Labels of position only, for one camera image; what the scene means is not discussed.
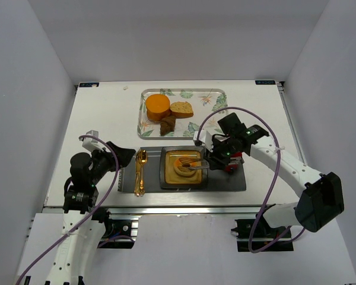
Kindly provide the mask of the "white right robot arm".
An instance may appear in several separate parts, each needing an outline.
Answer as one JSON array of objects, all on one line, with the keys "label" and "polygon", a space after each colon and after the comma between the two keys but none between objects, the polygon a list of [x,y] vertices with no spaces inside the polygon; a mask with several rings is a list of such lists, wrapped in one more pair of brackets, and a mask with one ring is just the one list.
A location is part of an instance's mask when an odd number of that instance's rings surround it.
[{"label": "white right robot arm", "polygon": [[298,196],[298,202],[264,206],[257,226],[265,231],[289,226],[302,226],[318,232],[344,211],[340,177],[323,174],[292,156],[275,141],[273,133],[259,125],[246,127],[235,113],[218,121],[220,135],[198,131],[196,145],[206,148],[205,160],[210,170],[223,170],[236,161],[236,153],[247,154],[274,171]]}]

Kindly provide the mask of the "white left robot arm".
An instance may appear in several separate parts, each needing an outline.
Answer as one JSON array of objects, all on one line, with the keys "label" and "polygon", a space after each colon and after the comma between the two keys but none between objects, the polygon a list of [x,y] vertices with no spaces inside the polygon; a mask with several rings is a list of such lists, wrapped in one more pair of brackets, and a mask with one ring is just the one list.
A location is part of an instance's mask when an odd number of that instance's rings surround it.
[{"label": "white left robot arm", "polygon": [[136,151],[108,141],[95,144],[70,159],[70,177],[65,183],[63,241],[58,244],[46,284],[85,284],[99,241],[106,232],[109,213],[97,208],[97,184],[107,172],[126,167]]}]

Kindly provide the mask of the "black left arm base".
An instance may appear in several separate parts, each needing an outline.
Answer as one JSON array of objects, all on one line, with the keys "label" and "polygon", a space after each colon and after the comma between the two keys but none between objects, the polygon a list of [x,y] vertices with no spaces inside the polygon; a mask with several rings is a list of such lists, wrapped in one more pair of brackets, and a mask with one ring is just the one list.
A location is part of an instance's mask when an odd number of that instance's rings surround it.
[{"label": "black left arm base", "polygon": [[132,249],[137,235],[140,216],[108,209],[106,231],[98,243],[99,249]]}]

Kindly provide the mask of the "small round tart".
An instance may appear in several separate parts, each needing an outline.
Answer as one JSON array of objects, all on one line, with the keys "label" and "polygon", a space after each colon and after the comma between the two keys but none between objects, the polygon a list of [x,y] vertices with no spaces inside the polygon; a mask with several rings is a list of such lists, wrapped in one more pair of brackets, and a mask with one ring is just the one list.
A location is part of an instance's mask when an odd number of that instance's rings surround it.
[{"label": "small round tart", "polygon": [[182,177],[191,177],[197,172],[197,170],[190,170],[185,167],[181,167],[179,159],[175,160],[175,162],[173,163],[173,168],[177,175]]}]

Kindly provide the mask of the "seeded bread slice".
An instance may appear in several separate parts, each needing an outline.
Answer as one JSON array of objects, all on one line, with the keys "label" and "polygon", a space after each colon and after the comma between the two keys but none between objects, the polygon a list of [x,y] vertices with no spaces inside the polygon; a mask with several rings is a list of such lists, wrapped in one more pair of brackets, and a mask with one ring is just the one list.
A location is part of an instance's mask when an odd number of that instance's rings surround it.
[{"label": "seeded bread slice", "polygon": [[192,105],[188,102],[174,102],[170,105],[170,111],[177,118],[190,118],[193,116]]}]

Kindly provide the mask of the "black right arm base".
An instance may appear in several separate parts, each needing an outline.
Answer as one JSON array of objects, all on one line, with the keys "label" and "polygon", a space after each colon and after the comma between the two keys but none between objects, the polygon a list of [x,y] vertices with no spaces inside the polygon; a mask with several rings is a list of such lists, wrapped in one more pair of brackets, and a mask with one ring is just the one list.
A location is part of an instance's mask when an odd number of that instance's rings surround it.
[{"label": "black right arm base", "polygon": [[[249,235],[253,226],[254,219],[235,220],[236,226],[231,229],[231,234],[237,239],[238,252],[249,252]],[[281,235],[285,227],[266,229],[258,224],[252,239],[252,249],[257,250],[264,247],[269,242]],[[292,252],[294,250],[291,240],[291,232],[288,231],[280,240],[270,246],[265,252]]]}]

